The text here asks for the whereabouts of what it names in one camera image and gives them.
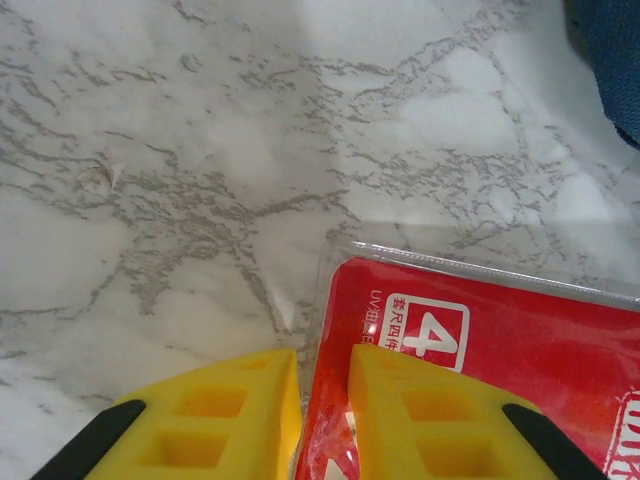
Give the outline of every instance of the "number 4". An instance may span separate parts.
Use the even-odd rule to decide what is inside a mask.
[[[404,337],[402,342],[406,347],[416,349],[419,357],[424,356],[427,350],[433,352],[456,353],[458,342],[449,332],[436,320],[431,313],[422,316],[420,333],[417,337]]]

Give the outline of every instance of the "clear plastic wrap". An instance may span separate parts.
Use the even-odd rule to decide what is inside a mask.
[[[334,240],[315,303],[295,480],[359,478],[347,396],[356,343],[532,401],[611,478],[640,458],[640,298]]]

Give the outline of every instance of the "marble surface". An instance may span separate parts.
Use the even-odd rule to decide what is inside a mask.
[[[0,476],[302,348],[328,236],[637,295],[640,154],[574,33],[560,0],[0,0]]]

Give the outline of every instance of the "dark blue fabric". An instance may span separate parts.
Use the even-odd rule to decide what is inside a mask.
[[[605,115],[640,148],[640,0],[574,0]]]

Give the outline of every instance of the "red packaging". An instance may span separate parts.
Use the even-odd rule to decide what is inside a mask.
[[[329,256],[346,261],[320,296],[296,480],[359,478],[347,398],[356,343],[522,396],[611,479],[640,478],[639,299],[366,244],[339,250]]]

